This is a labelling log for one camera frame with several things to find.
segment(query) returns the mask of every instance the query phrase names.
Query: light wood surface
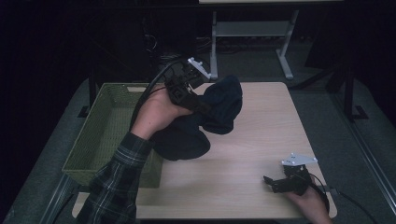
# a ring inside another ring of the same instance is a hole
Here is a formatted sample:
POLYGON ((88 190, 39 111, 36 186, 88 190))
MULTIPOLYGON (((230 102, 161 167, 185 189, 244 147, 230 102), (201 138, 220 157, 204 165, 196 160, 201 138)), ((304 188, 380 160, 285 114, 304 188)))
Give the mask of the light wood surface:
MULTIPOLYGON (((203 94, 205 84, 195 90, 203 94)), ((201 158, 164 161, 158 189, 140 189, 137 218, 293 218, 297 208, 272 192, 263 176, 284 178, 281 161, 291 152, 315 157, 285 84, 242 83, 243 107, 232 132, 207 133, 211 148, 201 158)), ((323 183, 317 163, 308 171, 323 183)), ((80 195, 73 215, 83 205, 80 195)), ((331 195, 331 217, 336 216, 331 195)))

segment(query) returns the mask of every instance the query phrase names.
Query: black fabric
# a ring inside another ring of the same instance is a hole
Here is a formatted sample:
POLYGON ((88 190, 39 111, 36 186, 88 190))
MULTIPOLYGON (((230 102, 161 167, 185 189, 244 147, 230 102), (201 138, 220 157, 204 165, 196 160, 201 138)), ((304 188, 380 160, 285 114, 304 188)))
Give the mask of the black fabric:
POLYGON ((235 76, 227 76, 205 90, 200 100, 211 106, 201 115, 199 125, 210 133, 226 134, 233 130, 233 120, 242 108, 242 88, 235 76))
POLYGON ((208 87, 200 100, 210 104, 210 111, 175 119, 168 127, 156 132, 151 141, 154 150, 169 161, 191 160, 206 154, 210 142, 200 131, 226 134, 233 130, 233 120, 242 108, 242 88, 237 77, 227 76, 208 87))
POLYGON ((156 132, 150 139, 155 142, 154 150, 169 161, 190 160, 206 154, 210 142, 196 121, 195 114, 179 117, 156 132))

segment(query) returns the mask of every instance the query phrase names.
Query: plaid shirt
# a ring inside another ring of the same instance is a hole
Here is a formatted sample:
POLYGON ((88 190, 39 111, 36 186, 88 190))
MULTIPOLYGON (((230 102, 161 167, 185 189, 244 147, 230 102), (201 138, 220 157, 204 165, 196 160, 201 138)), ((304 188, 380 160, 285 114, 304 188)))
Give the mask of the plaid shirt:
POLYGON ((111 161, 91 181, 78 223, 134 223, 139 178, 152 147, 132 133, 125 135, 111 161))

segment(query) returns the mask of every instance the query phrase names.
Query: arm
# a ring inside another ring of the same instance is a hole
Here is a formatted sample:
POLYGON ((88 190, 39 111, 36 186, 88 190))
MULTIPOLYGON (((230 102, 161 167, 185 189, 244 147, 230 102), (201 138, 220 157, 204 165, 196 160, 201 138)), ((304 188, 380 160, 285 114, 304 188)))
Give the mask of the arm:
POLYGON ((152 93, 111 161, 90 183, 90 196, 78 214, 78 223, 134 223, 139 178, 153 146, 149 139, 187 114, 189 110, 170 102, 166 90, 152 93))
POLYGON ((286 192, 284 194, 300 208, 300 211, 312 224, 332 224, 324 202, 311 187, 308 187, 302 196, 294 192, 286 192))

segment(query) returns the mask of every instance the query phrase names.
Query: woven basket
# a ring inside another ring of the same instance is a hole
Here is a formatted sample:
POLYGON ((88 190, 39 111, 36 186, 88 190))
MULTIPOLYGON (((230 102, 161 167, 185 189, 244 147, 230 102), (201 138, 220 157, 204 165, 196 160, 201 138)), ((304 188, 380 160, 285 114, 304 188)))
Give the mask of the woven basket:
MULTIPOLYGON (((108 163, 129 131, 134 106, 147 84, 105 83, 64 164, 63 172, 88 186, 108 163)), ((151 150, 140 176, 140 188, 158 188, 163 158, 151 150)))

